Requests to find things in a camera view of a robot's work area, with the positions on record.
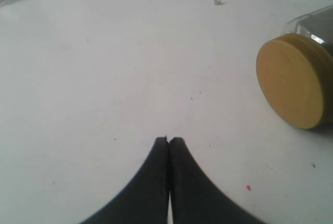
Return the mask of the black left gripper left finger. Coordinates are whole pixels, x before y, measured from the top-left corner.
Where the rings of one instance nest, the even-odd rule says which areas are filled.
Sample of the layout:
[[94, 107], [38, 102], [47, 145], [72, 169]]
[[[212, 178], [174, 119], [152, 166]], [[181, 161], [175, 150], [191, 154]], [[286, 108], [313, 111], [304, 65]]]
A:
[[154, 141], [131, 181], [84, 223], [167, 223], [169, 208], [169, 143]]

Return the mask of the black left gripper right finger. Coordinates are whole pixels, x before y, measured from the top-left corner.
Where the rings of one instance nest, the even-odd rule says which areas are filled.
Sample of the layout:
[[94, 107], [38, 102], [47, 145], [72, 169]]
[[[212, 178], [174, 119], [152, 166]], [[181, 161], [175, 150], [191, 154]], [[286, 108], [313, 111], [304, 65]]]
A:
[[169, 142], [174, 223], [257, 223], [204, 174], [184, 139]]

